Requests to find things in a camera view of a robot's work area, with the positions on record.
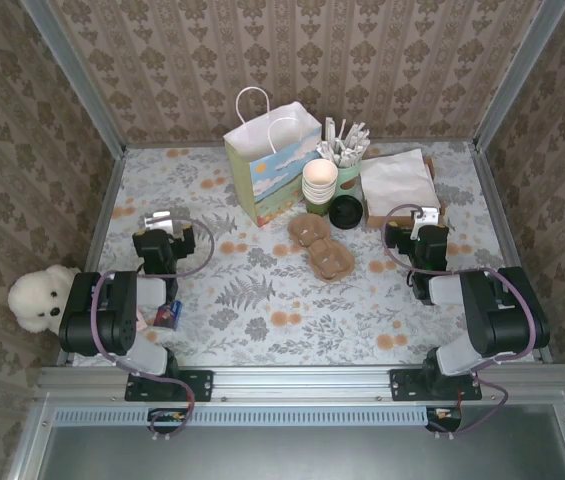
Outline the brown cardboard cup carrier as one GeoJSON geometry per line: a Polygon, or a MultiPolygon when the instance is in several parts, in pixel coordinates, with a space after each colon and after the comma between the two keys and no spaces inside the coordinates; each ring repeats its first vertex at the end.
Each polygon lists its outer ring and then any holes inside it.
{"type": "Polygon", "coordinates": [[[308,254],[308,263],[315,276],[324,282],[336,282],[352,273],[355,259],[340,242],[331,238],[327,221],[312,213],[294,217],[287,231],[294,245],[308,254]]]}

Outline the landscape print paper bag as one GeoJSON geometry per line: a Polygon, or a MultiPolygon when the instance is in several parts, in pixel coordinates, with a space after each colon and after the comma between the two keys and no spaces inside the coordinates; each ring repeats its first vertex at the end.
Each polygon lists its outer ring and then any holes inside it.
{"type": "Polygon", "coordinates": [[[303,199],[305,165],[318,158],[322,124],[295,101],[246,120],[224,135],[239,205],[262,227],[303,199]]]}

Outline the small blue packet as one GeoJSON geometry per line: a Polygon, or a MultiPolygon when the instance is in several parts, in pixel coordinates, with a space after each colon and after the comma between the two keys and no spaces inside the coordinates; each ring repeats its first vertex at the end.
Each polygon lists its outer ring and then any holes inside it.
{"type": "Polygon", "coordinates": [[[169,304],[160,306],[156,313],[153,326],[175,331],[178,326],[181,310],[182,303],[179,300],[174,300],[169,304]]]}

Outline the black cup lid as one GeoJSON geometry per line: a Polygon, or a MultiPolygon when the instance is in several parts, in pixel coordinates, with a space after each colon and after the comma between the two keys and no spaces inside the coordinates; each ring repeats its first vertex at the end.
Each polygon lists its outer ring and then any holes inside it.
{"type": "Polygon", "coordinates": [[[341,230],[355,228],[364,213],[362,203],[350,195],[337,196],[329,208],[329,220],[333,226],[341,230]]]}

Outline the green straw holder cup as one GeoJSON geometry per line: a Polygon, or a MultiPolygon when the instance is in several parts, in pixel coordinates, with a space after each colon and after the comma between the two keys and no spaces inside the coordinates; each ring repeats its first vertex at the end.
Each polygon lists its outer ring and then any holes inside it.
{"type": "Polygon", "coordinates": [[[338,177],[336,180],[335,196],[352,195],[354,188],[358,182],[360,174],[361,161],[351,166],[343,166],[338,168],[338,177]]]}

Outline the white teddy bear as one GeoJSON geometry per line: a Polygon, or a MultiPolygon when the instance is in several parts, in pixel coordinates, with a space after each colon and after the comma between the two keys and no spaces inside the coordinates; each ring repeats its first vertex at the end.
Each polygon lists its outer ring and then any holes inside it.
{"type": "Polygon", "coordinates": [[[78,268],[52,265],[20,277],[8,293],[8,306],[26,331],[58,335],[62,315],[78,268]]]}

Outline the stack of paper cups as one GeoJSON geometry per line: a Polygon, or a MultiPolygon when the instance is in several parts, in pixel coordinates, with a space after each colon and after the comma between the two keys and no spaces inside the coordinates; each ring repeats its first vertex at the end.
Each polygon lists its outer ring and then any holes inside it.
{"type": "Polygon", "coordinates": [[[303,169],[302,193],[308,213],[324,216],[335,195],[338,169],[326,159],[315,159],[303,169]]]}

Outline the aluminium table side rail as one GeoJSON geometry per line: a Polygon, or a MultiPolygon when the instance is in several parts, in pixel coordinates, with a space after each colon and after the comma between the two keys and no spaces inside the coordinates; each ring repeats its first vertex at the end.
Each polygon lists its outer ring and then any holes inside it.
{"type": "Polygon", "coordinates": [[[122,152],[122,156],[114,161],[113,168],[111,170],[111,177],[109,179],[98,220],[93,231],[91,245],[84,266],[84,269],[87,272],[99,270],[99,262],[103,252],[108,227],[113,214],[115,201],[122,183],[122,176],[126,166],[127,158],[128,152],[124,150],[122,152]]]}
{"type": "Polygon", "coordinates": [[[473,348],[490,362],[521,359],[550,340],[546,314],[528,279],[513,242],[502,201],[486,156],[473,154],[499,254],[476,251],[480,280],[469,280],[465,298],[467,328],[473,348]]]}

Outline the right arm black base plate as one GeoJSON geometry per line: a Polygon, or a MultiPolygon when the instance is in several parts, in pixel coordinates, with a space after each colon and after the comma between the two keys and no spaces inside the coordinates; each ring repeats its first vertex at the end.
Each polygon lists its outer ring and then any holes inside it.
{"type": "Polygon", "coordinates": [[[394,401],[452,401],[482,399],[481,387],[470,375],[427,376],[423,370],[393,369],[389,372],[394,401]]]}

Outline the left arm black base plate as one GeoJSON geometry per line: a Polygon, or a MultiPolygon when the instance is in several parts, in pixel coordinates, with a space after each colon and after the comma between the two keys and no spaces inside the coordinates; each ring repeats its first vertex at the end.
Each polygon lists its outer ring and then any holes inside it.
{"type": "MultiPolygon", "coordinates": [[[[180,370],[179,380],[193,391],[196,402],[209,402],[213,390],[211,370],[180,370]]],[[[125,389],[127,402],[184,402],[187,394],[183,387],[171,382],[156,382],[129,375],[125,389]]]]}

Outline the aluminium corner post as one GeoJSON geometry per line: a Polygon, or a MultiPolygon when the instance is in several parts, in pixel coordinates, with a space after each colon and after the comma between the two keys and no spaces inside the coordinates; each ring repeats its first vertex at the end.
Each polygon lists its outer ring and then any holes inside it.
{"type": "Polygon", "coordinates": [[[478,152],[493,140],[564,13],[565,0],[541,1],[474,135],[478,152]]]}
{"type": "Polygon", "coordinates": [[[35,26],[63,70],[102,140],[115,160],[124,156],[125,141],[118,132],[103,96],[64,32],[48,0],[22,0],[35,26]]]}

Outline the aluminium mounting rail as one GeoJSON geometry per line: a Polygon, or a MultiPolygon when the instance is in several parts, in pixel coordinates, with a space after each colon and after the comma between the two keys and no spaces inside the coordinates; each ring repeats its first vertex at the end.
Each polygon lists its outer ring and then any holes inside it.
{"type": "MultiPolygon", "coordinates": [[[[389,372],[397,365],[213,367],[208,406],[234,405],[386,405],[392,399],[389,372]]],[[[485,405],[505,389],[511,404],[565,401],[565,366],[510,363],[479,373],[485,405]]],[[[34,398],[57,405],[120,405],[127,375],[111,367],[49,367],[42,370],[34,398]]]]}

